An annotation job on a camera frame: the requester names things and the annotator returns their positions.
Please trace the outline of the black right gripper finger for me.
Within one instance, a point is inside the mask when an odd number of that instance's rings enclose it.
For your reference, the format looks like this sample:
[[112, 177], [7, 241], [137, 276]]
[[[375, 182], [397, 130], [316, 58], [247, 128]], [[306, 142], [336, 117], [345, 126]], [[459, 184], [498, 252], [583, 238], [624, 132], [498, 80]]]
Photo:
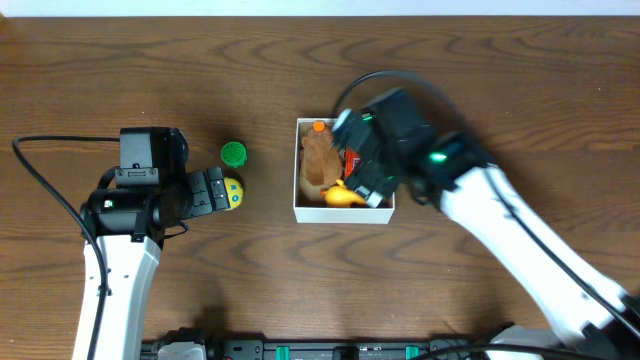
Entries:
[[384, 201], [384, 195], [382, 193], [371, 190], [364, 185], [358, 185], [353, 189], [353, 192], [362, 197], [365, 204], [370, 208], [378, 208]]
[[340, 149], [358, 150], [361, 147], [362, 114], [347, 108], [337, 117], [333, 127], [333, 145]]

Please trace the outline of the red toy fire truck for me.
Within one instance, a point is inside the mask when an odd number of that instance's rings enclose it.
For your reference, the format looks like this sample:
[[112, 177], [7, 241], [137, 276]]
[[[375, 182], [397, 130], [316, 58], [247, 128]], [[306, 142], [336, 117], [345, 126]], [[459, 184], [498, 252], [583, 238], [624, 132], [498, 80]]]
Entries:
[[347, 148], [344, 151], [344, 178], [348, 178], [354, 171], [355, 167], [360, 162], [361, 157], [354, 150]]

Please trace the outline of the orange rubber duck toy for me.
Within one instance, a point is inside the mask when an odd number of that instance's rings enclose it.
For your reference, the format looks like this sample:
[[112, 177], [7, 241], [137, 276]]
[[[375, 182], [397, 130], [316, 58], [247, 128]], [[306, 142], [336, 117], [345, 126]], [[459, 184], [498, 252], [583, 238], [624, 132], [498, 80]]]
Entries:
[[341, 179], [337, 179], [333, 186], [321, 190], [320, 195], [328, 207], [350, 208], [352, 205], [366, 205], [366, 200], [349, 190]]

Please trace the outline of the brown plush bear toy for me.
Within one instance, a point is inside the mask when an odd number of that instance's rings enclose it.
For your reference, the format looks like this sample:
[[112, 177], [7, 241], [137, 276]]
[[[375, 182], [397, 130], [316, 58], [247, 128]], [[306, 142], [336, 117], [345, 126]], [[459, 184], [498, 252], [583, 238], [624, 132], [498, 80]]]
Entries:
[[314, 120], [305, 124], [300, 148], [300, 192], [310, 202], [320, 202], [321, 192], [342, 177], [343, 163], [333, 146], [331, 123]]

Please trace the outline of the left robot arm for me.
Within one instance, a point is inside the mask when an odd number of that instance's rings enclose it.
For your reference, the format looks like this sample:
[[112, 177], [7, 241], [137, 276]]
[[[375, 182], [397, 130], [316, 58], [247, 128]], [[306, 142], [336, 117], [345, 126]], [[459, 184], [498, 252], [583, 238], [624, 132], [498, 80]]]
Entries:
[[154, 274], [171, 229], [230, 209], [221, 168], [167, 175], [157, 167], [108, 170], [82, 207], [88, 227], [76, 359], [138, 359]]

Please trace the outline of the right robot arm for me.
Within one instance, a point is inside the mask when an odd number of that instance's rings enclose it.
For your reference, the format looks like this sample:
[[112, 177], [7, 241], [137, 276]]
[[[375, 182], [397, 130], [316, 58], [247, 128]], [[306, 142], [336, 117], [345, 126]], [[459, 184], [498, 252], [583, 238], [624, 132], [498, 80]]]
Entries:
[[430, 353], [477, 359], [636, 359], [639, 304], [581, 258], [464, 132], [440, 133], [417, 111], [345, 109], [334, 143], [360, 157], [348, 189], [369, 204], [404, 183], [475, 238], [534, 300], [550, 327], [512, 325], [482, 343]]

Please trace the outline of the yellow ball with blue letters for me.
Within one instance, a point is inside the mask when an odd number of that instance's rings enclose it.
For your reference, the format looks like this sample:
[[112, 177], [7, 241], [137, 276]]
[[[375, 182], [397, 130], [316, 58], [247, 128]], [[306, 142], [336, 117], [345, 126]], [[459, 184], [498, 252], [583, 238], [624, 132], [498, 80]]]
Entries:
[[229, 202], [229, 210], [239, 207], [244, 196], [244, 189], [241, 183], [236, 179], [225, 177], [224, 185]]

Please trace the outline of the green plastic turbine wheel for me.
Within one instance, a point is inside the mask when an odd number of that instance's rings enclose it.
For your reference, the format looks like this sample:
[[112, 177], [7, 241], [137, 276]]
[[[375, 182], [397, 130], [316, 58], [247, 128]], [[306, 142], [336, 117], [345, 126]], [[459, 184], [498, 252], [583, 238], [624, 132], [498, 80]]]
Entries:
[[231, 168], [240, 168], [248, 159], [247, 149], [238, 141], [227, 142], [220, 152], [222, 161]]

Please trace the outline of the white cardboard box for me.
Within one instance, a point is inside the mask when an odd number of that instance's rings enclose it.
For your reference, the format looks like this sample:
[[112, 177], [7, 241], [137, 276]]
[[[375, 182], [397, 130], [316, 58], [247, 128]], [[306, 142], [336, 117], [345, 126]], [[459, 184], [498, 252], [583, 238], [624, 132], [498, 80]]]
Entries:
[[293, 211], [298, 223], [312, 224], [388, 224], [396, 209], [396, 196], [392, 195], [377, 208], [356, 206], [351, 208], [327, 207], [323, 199], [310, 200], [301, 192], [300, 150], [301, 139], [315, 121], [332, 124], [331, 118], [298, 118], [295, 132], [295, 160], [293, 170]]

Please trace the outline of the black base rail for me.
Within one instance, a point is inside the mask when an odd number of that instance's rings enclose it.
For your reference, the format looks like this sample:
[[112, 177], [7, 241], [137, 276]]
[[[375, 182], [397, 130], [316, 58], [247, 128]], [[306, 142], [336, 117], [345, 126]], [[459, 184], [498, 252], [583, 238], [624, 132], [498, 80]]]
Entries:
[[407, 360], [407, 359], [587, 359], [587, 354], [536, 345], [493, 345], [464, 338], [416, 341], [277, 341], [205, 338], [180, 328], [145, 341], [144, 360]]

